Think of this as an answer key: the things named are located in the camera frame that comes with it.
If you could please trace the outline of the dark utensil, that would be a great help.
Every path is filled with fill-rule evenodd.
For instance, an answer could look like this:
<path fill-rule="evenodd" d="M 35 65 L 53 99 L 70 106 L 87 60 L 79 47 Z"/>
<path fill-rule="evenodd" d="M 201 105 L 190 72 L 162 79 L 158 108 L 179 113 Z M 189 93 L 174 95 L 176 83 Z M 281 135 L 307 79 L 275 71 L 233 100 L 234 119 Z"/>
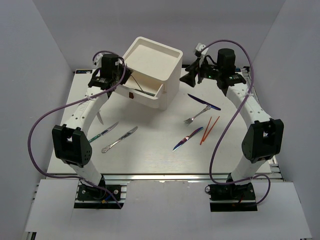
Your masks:
<path fill-rule="evenodd" d="M 152 93 L 152 92 L 144 91 L 144 90 L 142 90 L 142 89 L 137 89 L 137 88 L 134 88 L 134 90 L 135 90 L 135 91 L 138 91 L 138 92 L 140 92 L 140 93 L 146 94 L 146 95 L 148 95 L 148 96 L 155 97 L 155 94 Z"/>

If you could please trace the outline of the white drawer box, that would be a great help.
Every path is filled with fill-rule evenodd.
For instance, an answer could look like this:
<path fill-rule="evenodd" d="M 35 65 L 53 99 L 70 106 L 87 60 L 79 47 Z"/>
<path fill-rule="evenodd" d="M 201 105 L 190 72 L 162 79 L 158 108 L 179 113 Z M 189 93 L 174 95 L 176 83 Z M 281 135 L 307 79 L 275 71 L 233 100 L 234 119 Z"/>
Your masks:
<path fill-rule="evenodd" d="M 155 96 L 134 90 L 140 88 L 131 76 L 115 92 L 150 108 L 166 110 L 179 91 L 183 52 L 139 36 L 123 58 L 142 89 Z"/>

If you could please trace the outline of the ornate silver fork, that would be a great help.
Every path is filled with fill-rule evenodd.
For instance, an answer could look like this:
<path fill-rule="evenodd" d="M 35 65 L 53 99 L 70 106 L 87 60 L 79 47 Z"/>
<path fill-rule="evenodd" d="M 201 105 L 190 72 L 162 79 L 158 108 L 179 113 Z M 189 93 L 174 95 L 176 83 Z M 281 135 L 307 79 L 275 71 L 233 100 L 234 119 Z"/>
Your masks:
<path fill-rule="evenodd" d="M 211 109 L 211 107 L 210 107 L 209 105 L 207 105 L 202 111 L 200 111 L 199 113 L 197 113 L 195 116 L 190 117 L 190 118 L 184 120 L 183 122 L 184 122 L 186 125 L 189 125 L 189 124 L 191 124 L 191 123 L 195 120 L 195 118 L 197 118 L 197 117 L 200 116 L 201 114 L 209 111 L 210 109 Z"/>

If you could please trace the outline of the rainbow iridescent knife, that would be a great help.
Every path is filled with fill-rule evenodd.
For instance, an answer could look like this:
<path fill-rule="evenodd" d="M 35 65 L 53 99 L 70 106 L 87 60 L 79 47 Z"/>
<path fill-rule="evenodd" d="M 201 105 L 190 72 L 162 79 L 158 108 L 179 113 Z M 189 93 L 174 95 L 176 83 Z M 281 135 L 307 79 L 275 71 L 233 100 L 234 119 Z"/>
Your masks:
<path fill-rule="evenodd" d="M 180 148 L 183 144 L 185 144 L 189 139 L 191 139 L 192 137 L 194 137 L 196 134 L 198 134 L 199 132 L 201 132 L 203 130 L 203 126 L 197 128 L 196 130 L 194 130 L 190 135 L 187 135 L 186 137 L 184 137 L 180 142 L 178 142 L 174 148 L 172 149 L 172 152 L 176 151 L 178 148 Z"/>

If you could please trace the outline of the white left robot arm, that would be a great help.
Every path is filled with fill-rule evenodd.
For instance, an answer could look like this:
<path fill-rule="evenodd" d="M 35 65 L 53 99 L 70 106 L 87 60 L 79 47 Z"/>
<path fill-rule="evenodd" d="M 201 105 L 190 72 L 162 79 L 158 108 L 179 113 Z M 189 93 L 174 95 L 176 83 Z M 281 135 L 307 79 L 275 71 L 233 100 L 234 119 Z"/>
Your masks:
<path fill-rule="evenodd" d="M 105 52 L 98 61 L 100 67 L 92 74 L 84 100 L 67 121 L 52 129 L 56 158 L 91 183 L 88 193 L 96 200 L 105 196 L 106 187 L 100 184 L 103 176 L 91 161 L 93 150 L 87 139 L 88 131 L 117 84 L 125 83 L 131 74 L 124 59 L 117 54 Z"/>

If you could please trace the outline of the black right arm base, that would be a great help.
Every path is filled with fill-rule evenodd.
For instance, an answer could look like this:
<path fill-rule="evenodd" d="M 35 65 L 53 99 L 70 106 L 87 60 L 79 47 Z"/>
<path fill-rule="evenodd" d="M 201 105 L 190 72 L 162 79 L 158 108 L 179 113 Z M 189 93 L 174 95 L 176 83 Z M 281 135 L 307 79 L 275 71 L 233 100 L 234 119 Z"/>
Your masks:
<path fill-rule="evenodd" d="M 256 212 L 256 195 L 252 183 L 245 185 L 209 184 L 204 189 L 209 195 L 210 211 Z"/>

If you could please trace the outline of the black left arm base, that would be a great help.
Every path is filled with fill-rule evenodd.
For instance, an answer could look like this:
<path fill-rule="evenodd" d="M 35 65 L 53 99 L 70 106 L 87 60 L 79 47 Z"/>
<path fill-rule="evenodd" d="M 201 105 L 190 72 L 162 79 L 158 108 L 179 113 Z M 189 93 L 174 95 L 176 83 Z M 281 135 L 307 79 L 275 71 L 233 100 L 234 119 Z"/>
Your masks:
<path fill-rule="evenodd" d="M 125 203 L 127 194 L 126 184 L 106 184 L 105 187 L 113 194 L 119 205 Z M 77 187 L 74 206 L 75 209 L 119 210 L 113 197 L 106 191 L 80 182 Z"/>

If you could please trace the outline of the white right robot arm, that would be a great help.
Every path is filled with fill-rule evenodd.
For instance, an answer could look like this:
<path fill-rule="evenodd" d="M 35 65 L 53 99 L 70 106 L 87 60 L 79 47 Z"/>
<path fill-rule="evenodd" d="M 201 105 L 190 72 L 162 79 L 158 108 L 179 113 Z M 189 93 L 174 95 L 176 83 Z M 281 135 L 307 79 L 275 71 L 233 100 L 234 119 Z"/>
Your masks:
<path fill-rule="evenodd" d="M 242 185 L 250 183 L 257 170 L 280 152 L 284 123 L 266 113 L 251 94 L 247 81 L 236 70 L 234 50 L 220 49 L 217 62 L 212 65 L 206 59 L 207 51 L 201 43 L 196 46 L 197 59 L 185 69 L 187 74 L 180 81 L 193 88 L 203 79 L 215 80 L 246 124 L 247 132 L 241 143 L 243 155 L 230 173 L 231 183 L 225 187 L 226 195 L 236 200 L 244 193 Z"/>

